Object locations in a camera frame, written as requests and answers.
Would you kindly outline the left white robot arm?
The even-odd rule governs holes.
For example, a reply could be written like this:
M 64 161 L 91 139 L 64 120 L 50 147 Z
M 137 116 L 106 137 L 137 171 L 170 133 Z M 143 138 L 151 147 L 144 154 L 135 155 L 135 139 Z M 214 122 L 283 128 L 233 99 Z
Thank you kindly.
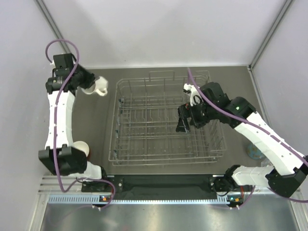
M 89 72 L 76 64 L 76 57 L 71 53 L 55 55 L 52 76 L 48 78 L 45 87 L 49 100 L 50 120 L 45 148 L 40 150 L 40 162 L 53 175 L 72 176 L 92 180 L 92 185 L 98 191 L 104 191 L 109 185 L 105 171 L 101 166 L 87 160 L 90 149 L 75 146 L 72 135 L 72 112 L 77 89 L 85 94 L 106 96 L 108 81 Z

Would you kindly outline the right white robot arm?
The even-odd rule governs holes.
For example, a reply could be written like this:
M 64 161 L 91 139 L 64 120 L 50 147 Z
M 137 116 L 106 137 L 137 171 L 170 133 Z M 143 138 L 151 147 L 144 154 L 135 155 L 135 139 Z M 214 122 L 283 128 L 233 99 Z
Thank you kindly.
M 268 167 L 233 165 L 216 180 L 217 190 L 235 191 L 244 185 L 261 186 L 289 198 L 304 182 L 308 175 L 304 163 L 307 157 L 290 148 L 245 98 L 229 99 L 216 82 L 201 87 L 186 83 L 183 92 L 190 101 L 178 107 L 176 132 L 188 133 L 191 126 L 199 129 L 217 120 L 245 136 L 271 162 Z

